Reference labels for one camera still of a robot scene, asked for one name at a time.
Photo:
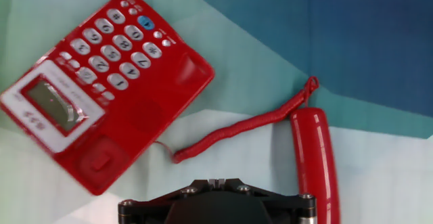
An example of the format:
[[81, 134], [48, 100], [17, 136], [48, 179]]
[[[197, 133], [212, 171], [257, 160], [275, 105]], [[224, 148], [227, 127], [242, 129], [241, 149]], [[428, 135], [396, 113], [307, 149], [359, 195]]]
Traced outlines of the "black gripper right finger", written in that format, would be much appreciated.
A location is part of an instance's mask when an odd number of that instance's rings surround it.
[[235, 223], [316, 223], [317, 199], [310, 193], [286, 196], [248, 185], [240, 179], [217, 179], [217, 204]]

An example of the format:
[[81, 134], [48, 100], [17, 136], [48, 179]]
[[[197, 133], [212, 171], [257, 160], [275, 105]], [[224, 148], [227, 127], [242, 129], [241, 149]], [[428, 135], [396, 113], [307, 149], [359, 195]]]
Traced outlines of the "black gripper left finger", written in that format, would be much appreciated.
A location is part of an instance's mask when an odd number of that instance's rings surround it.
[[122, 200], [118, 203], [118, 223], [146, 223], [149, 218], [156, 218], [164, 223], [173, 205], [198, 194], [203, 194], [217, 188], [216, 179], [194, 180], [186, 187], [177, 189], [149, 201], [138, 201], [134, 199]]

